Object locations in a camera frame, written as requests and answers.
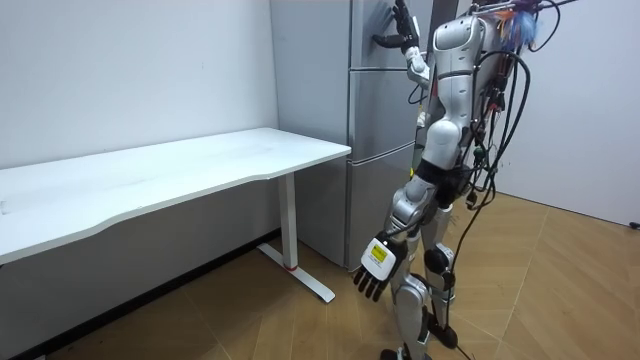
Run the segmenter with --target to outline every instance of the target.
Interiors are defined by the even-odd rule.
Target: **wooden floor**
[[[449,246],[469,218],[458,206]],[[375,304],[343,269],[303,246],[300,258],[329,305],[253,251],[50,359],[375,360],[401,344],[388,291]],[[640,232],[500,196],[457,266],[452,325],[476,359],[640,359]],[[429,354],[462,359],[435,341]]]

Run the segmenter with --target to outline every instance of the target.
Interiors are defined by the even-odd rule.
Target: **white desk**
[[[278,177],[284,256],[266,244],[259,248],[329,302],[333,292],[297,267],[293,172],[350,152],[261,128],[0,170],[0,264],[151,211]]]

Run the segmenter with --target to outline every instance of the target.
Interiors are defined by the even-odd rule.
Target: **robot fingers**
[[[364,293],[367,299],[378,302],[380,295],[382,295],[382,292],[389,284],[389,280],[380,281],[371,275],[364,267],[360,267],[356,276],[353,278],[353,283],[358,286],[358,291]]]

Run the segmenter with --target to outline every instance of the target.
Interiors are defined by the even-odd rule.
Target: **refrigerator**
[[[457,8],[449,0],[406,2],[418,18],[421,48]],[[350,271],[383,229],[412,163],[418,106],[407,98],[415,83],[399,49],[371,40],[395,33],[391,6],[393,0],[271,0],[280,129],[352,148],[346,159],[296,173],[298,238]]]

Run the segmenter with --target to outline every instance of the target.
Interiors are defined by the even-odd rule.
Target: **desk leg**
[[[268,244],[258,246],[258,249],[280,264],[295,276],[319,298],[328,303],[336,295],[321,282],[298,267],[298,236],[296,233],[296,197],[293,173],[278,178],[278,192],[280,193],[280,226],[282,228],[282,252],[280,254]]]

